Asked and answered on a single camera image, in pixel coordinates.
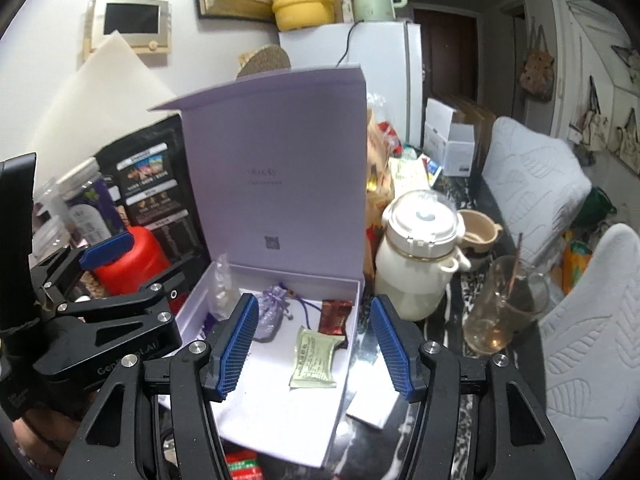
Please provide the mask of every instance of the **white chair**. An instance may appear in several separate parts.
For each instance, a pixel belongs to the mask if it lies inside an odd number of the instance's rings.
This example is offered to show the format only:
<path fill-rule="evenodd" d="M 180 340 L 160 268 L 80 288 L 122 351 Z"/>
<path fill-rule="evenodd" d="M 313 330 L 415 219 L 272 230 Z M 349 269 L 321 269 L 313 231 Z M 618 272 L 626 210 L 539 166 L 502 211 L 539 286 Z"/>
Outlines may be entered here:
<path fill-rule="evenodd" d="M 617 224 L 540 322 L 546 412 L 578 480 L 597 480 L 640 416 L 640 238 Z"/>
<path fill-rule="evenodd" d="M 532 132 L 508 117 L 495 121 L 482 177 L 533 266 L 574 220 L 591 182 L 565 142 Z"/>

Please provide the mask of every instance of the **yellow saucepan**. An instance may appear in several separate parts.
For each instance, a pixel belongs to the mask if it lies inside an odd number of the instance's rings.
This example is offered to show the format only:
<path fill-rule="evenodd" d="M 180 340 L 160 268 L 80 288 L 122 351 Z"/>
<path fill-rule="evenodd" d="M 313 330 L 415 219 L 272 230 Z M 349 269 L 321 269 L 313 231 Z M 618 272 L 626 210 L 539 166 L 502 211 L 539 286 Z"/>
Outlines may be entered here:
<path fill-rule="evenodd" d="M 279 30 L 316 27 L 335 21 L 332 0 L 273 0 Z"/>

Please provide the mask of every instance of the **open gift box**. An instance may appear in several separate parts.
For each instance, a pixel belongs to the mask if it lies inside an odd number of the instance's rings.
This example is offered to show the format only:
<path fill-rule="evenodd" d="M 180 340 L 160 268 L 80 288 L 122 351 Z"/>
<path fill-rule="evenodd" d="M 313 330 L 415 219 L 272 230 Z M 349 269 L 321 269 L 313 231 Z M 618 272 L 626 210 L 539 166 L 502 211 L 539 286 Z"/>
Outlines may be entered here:
<path fill-rule="evenodd" d="M 275 339 L 253 342 L 236 390 L 212 403 L 223 438 L 322 466 L 335 431 L 356 335 L 364 259 L 367 103 L 359 68 L 270 72 L 161 105 L 181 110 L 186 155 L 212 258 L 227 253 L 234 285 L 284 282 L 306 300 L 353 301 L 349 346 L 335 352 L 336 388 L 289 387 L 296 335 L 291 301 Z M 177 315 L 196 339 L 214 286 L 210 266 Z M 318 328 L 319 312 L 309 309 Z"/>

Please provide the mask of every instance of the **refrigerator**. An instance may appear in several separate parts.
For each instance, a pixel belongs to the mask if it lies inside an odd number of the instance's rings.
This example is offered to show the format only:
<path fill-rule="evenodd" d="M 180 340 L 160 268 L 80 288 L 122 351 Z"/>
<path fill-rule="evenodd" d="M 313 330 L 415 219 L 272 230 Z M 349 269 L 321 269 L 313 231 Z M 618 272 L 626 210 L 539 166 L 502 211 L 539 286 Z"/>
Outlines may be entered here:
<path fill-rule="evenodd" d="M 367 93 L 386 99 L 402 142 L 422 146 L 422 42 L 420 25 L 407 22 L 334 23 L 280 33 L 292 68 L 357 64 Z"/>

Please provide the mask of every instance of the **marble tabletop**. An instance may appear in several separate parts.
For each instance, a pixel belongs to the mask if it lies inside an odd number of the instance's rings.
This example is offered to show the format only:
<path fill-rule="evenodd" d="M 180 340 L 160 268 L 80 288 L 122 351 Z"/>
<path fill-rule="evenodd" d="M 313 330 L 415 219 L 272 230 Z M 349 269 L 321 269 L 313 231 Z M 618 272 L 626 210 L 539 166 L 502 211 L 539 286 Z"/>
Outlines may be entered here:
<path fill-rule="evenodd" d="M 489 215 L 494 221 L 504 224 L 495 200 L 481 177 L 472 179 L 441 177 L 435 189 L 455 202 L 457 208 L 479 210 Z M 513 241 L 508 234 L 505 234 L 498 240 L 487 263 L 477 272 L 454 276 L 448 294 L 441 301 L 438 310 L 428 319 L 426 328 L 429 339 L 443 343 L 454 352 L 472 355 L 472 351 L 466 346 L 462 337 L 463 319 L 482 287 L 490 261 L 495 257 L 513 253 Z M 258 460 L 266 480 L 331 480 L 335 477 L 340 480 L 398 478 L 402 462 L 410 449 L 418 404 L 408 404 L 399 397 L 381 430 L 346 416 L 346 409 L 353 400 L 357 388 L 362 384 L 359 370 L 370 367 L 380 354 L 377 339 L 369 323 L 368 306 L 365 306 L 368 303 L 369 301 L 365 298 L 360 314 L 358 337 L 354 342 L 355 348 L 343 407 L 325 468 L 311 469 L 269 456 L 259 456 Z M 544 406 L 542 345 L 537 325 L 534 324 L 523 331 L 510 345 L 508 352 Z M 461 396 L 451 480 L 462 480 L 466 476 L 472 423 L 470 413 L 473 403 L 473 396 Z"/>

